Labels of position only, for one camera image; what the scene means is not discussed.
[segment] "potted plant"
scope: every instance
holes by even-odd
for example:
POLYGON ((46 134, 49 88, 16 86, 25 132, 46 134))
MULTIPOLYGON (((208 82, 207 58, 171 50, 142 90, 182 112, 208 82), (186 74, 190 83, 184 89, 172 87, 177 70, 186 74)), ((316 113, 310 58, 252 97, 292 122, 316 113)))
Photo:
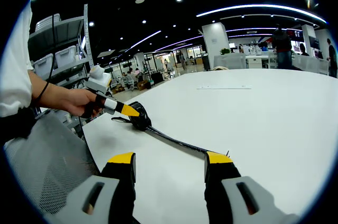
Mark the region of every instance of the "potted plant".
POLYGON ((224 54, 227 54, 227 53, 230 53, 230 49, 223 48, 223 49, 221 50, 221 55, 224 55, 224 54))

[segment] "hand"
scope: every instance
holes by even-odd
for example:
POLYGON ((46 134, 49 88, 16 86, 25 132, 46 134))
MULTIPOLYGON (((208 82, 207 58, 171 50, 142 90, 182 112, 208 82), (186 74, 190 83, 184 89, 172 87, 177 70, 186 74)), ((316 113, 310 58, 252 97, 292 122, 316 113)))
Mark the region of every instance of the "hand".
MULTIPOLYGON (((61 100, 64 110, 74 116, 82 116, 85 113, 85 106, 95 102, 96 95, 87 89, 70 89, 67 96, 61 100)), ((101 112, 101 108, 93 109, 92 117, 101 112)))

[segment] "cardboard box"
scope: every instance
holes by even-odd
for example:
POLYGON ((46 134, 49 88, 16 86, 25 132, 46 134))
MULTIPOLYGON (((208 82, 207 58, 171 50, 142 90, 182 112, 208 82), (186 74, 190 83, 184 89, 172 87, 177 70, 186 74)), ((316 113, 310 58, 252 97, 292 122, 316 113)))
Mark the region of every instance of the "cardboard box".
POLYGON ((144 80, 144 81, 141 81, 141 82, 139 82, 138 84, 137 84, 137 88, 138 88, 138 90, 143 90, 143 89, 146 89, 146 83, 147 83, 148 81, 147 80, 144 80))

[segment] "white shirt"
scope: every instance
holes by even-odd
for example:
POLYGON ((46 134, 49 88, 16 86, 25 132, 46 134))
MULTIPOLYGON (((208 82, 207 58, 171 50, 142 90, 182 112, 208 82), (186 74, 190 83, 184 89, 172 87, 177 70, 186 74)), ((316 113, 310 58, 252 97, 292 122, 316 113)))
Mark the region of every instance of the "white shirt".
POLYGON ((0 63, 0 117, 17 113, 32 100, 32 85, 27 70, 33 70, 28 53, 32 19, 31 4, 22 10, 4 49, 0 63))

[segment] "person standing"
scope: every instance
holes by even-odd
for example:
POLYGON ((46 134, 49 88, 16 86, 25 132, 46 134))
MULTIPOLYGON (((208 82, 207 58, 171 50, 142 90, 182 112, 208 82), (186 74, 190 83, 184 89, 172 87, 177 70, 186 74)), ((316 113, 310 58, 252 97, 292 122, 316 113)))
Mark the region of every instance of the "person standing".
POLYGON ((300 48, 303 56, 308 56, 308 57, 310 56, 309 54, 307 54, 305 52, 305 46, 304 46, 304 44, 301 43, 300 46, 299 46, 299 48, 300 48))
POLYGON ((183 70, 186 69, 183 53, 180 53, 180 62, 182 64, 183 70))
POLYGON ((337 78, 337 56, 336 56, 336 51, 331 44, 331 40, 328 38, 327 39, 328 43, 328 60, 330 61, 330 67, 328 69, 328 75, 337 78))
POLYGON ((164 65, 165 65, 165 69, 168 69, 168 61, 166 59, 164 59, 164 65))
POLYGON ((277 30, 273 34, 273 48, 277 51, 278 68, 291 69, 291 41, 285 31, 277 25, 277 30))

